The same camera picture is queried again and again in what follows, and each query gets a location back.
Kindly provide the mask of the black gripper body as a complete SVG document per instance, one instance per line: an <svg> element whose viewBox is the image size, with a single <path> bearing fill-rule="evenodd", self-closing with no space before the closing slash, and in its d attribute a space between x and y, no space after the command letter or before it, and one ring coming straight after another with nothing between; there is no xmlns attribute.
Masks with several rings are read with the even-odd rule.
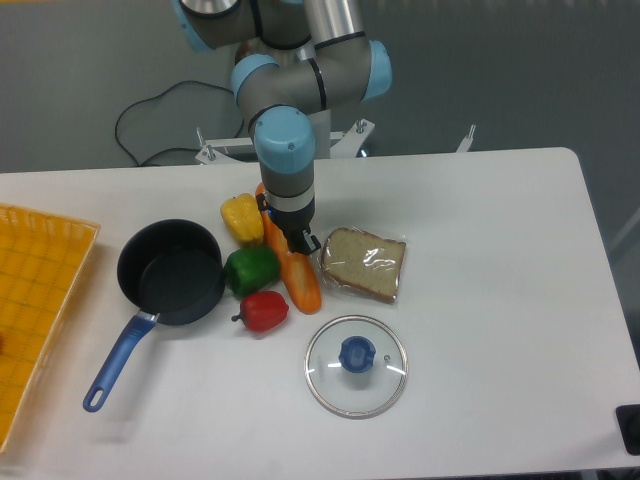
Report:
<svg viewBox="0 0 640 480"><path fill-rule="evenodd" d="M285 198L270 192L257 192L258 209L275 225L286 240L311 240L310 227L315 214L313 193Z"/></svg>

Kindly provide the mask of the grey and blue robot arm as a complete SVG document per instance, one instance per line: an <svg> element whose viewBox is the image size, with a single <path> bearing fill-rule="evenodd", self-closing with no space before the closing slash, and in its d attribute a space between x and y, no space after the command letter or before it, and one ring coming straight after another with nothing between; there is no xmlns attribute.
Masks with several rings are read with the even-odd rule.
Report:
<svg viewBox="0 0 640 480"><path fill-rule="evenodd" d="M231 88L260 164L263 208L293 253L320 244L315 212L313 114L385 94L392 67L384 45L367 38L357 1L176 1L197 48L259 40L280 52L310 48L289 64L265 53L237 62Z"/></svg>

